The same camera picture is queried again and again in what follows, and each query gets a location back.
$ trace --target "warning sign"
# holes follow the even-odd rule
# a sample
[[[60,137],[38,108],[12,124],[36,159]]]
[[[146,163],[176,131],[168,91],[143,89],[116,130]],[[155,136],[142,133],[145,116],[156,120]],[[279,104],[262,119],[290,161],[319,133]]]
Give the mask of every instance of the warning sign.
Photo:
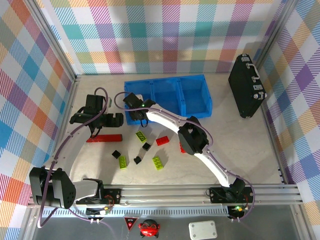
[[[126,226],[128,227],[129,231],[131,230],[131,228],[133,227],[133,225],[138,219],[139,219],[138,217],[128,217],[128,216],[124,217]]]

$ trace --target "plaid wallpaper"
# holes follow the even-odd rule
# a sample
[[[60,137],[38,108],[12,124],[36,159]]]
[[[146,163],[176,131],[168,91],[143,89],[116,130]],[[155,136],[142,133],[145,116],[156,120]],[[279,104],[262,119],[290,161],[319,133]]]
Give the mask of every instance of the plaid wallpaper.
[[[0,240],[19,234],[29,170],[53,150],[71,83],[23,0],[0,0]]]
[[[281,161],[320,239],[320,0],[300,0],[260,75]]]
[[[229,72],[263,48],[286,2],[37,1],[79,74]]]

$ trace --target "red block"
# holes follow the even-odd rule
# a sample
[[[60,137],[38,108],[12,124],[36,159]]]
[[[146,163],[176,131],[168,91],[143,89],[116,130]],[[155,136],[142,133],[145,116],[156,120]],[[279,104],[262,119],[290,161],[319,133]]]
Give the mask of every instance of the red block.
[[[98,135],[95,138],[89,138],[87,143],[110,143],[122,142],[122,134]]]
[[[179,144],[180,144],[180,151],[181,151],[183,154],[185,154],[186,151],[182,148],[181,143],[179,143]]]
[[[163,136],[163,137],[158,138],[158,139],[155,140],[155,141],[156,141],[156,144],[157,144],[158,146],[161,146],[161,145],[163,145],[163,144],[168,143],[168,142],[169,142],[169,138],[168,138],[167,136]]]

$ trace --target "blue plastic tray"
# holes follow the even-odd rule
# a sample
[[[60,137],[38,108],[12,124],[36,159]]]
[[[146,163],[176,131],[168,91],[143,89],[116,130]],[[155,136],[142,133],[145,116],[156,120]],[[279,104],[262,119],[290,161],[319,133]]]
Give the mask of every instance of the blue plastic tray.
[[[183,117],[210,117],[212,114],[212,99],[205,76],[179,76],[139,81],[126,81],[124,90],[141,94],[143,99],[151,99],[164,109]],[[133,121],[125,112],[128,125],[140,124]]]

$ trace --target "red ladybug toy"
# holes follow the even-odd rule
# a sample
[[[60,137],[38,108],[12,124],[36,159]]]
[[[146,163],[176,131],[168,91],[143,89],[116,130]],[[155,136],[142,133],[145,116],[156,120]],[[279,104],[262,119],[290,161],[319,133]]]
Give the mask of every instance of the red ladybug toy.
[[[159,229],[160,224],[158,224],[155,220],[147,219],[144,220],[143,223],[139,223],[138,227],[140,230],[140,236],[141,238],[152,237],[155,236],[156,238],[159,237]]]

